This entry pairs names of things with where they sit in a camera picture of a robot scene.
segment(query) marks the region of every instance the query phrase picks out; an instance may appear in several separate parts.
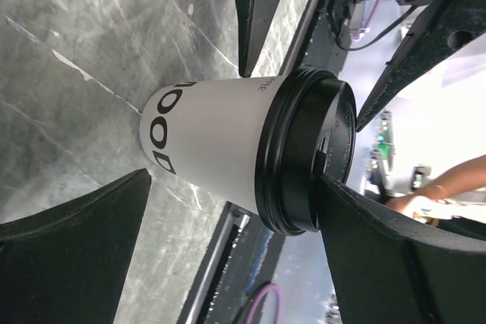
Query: gray marble surface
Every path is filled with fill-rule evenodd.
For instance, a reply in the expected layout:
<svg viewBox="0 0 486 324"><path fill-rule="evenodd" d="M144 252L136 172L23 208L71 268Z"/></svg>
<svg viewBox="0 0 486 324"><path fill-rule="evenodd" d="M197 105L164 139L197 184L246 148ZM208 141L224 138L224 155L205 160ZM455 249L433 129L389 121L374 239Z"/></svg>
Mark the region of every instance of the gray marble surface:
<svg viewBox="0 0 486 324"><path fill-rule="evenodd" d="M279 70L305 2L281 1L255 75ZM115 321L175 322L224 201L148 161L140 110L166 85L237 77L234 0L0 0L0 17L0 222L148 168Z"/></svg>

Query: black cable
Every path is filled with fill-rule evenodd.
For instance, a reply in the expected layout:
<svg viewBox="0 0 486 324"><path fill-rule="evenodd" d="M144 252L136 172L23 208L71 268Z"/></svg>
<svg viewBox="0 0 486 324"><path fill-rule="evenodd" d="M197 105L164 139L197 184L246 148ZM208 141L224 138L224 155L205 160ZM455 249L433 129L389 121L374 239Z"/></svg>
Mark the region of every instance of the black cable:
<svg viewBox="0 0 486 324"><path fill-rule="evenodd" d="M375 44L376 42L378 42L380 39L382 39L383 37L385 37L388 33L390 33L393 29L396 28L396 26L398 26L400 23L402 23L406 18L409 17L410 14L412 14L415 9L417 9L417 6L413 5L412 7L410 7L409 10L407 10L405 13L402 14L402 16L400 18L398 18L397 20L395 20L393 23L391 23L391 25L389 25L387 28L385 28L378 36L376 36L371 42L369 42L368 44L364 45L364 46L361 46L361 47L357 47L355 49L348 49L346 47L344 47L341 42L339 41L339 36L336 36L336 44L337 46L343 50L343 51L361 51L362 49L366 49L367 47Z"/></svg>

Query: black metal bracket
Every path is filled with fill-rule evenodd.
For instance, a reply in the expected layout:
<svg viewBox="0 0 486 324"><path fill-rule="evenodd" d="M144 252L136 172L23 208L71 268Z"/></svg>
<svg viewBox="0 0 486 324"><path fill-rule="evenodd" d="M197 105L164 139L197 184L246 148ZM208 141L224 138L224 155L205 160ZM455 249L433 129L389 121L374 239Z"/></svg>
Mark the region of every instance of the black metal bracket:
<svg viewBox="0 0 486 324"><path fill-rule="evenodd" d="M150 180L134 171L0 225L0 322L113 322Z"/></svg>
<svg viewBox="0 0 486 324"><path fill-rule="evenodd" d="M486 241L416 222L329 176L316 195L344 323L483 321Z"/></svg>
<svg viewBox="0 0 486 324"><path fill-rule="evenodd" d="M347 52L338 47L334 34L343 29L342 44L345 47L351 45L346 20L353 11L350 0L319 0L303 37L295 65L317 66L338 74L342 70Z"/></svg>

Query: cable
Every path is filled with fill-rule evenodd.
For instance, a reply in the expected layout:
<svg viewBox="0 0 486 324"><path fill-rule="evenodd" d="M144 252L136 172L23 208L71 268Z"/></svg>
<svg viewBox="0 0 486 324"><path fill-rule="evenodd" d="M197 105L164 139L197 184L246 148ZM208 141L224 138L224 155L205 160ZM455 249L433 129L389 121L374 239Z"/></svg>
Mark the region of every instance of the cable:
<svg viewBox="0 0 486 324"><path fill-rule="evenodd" d="M357 47L355 49L348 49L346 47L344 47L343 45L341 45L341 42L339 41L339 35L336 36L336 44L337 46L343 50L343 51L347 51L347 52L350 52L350 51L361 51L362 49L366 49L367 47L375 44L376 42L378 42L380 39L382 39L383 37L385 37L388 33L390 33L396 26L398 26L400 23L402 23L406 18L409 17L410 14L412 14L415 9L417 9L417 7L415 5L413 5L412 7L410 7L409 10L407 10L405 13L402 14L402 16L400 18L398 18L397 20L395 20L393 23L391 23L391 25L389 25L387 28L385 28L380 34L378 34L378 36L376 36L371 42L369 42L368 44L364 45L364 46L361 46L361 47Z"/></svg>
<svg viewBox="0 0 486 324"><path fill-rule="evenodd" d="M255 296L255 300L251 304L250 310L248 311L245 324L252 324L253 317L257 312L258 305L263 300L263 298L271 291L275 291L276 294L275 324L279 324L280 314L282 312L282 289L276 284L266 284L258 291L257 295Z"/></svg>

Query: green object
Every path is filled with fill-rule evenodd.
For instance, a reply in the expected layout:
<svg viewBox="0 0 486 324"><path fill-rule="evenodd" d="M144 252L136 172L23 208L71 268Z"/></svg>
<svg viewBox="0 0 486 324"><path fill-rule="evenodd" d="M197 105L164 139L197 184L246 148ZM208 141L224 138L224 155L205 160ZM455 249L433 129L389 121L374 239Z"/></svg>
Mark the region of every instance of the green object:
<svg viewBox="0 0 486 324"><path fill-rule="evenodd" d="M379 143L377 147L383 153L383 159L388 159L391 146L389 144Z"/></svg>

